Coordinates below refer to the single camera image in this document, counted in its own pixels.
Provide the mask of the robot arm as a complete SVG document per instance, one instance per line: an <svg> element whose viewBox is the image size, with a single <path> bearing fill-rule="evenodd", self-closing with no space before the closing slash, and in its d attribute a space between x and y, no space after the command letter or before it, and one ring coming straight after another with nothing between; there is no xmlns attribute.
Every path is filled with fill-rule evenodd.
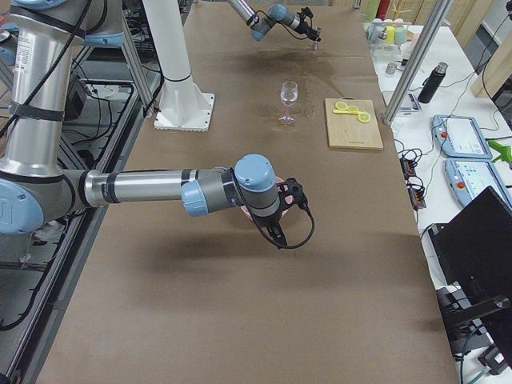
<svg viewBox="0 0 512 384"><path fill-rule="evenodd" d="M229 0L227 3L251 29L251 34L256 41L263 40L276 24L289 28L299 35L305 35L313 42L321 41L320 32L313 28L314 15L309 7L303 7L299 12L293 13L285 5L275 4L265 13L254 10L243 0Z"/></svg>
<svg viewBox="0 0 512 384"><path fill-rule="evenodd" d="M277 240L292 206L307 207L293 178L277 182L270 161L248 154L232 168L102 173L64 170L58 151L72 49L123 43L119 1L14 1L19 31L6 152L1 159L1 232L31 233L76 210L121 202L179 200L193 216L244 206Z"/></svg>

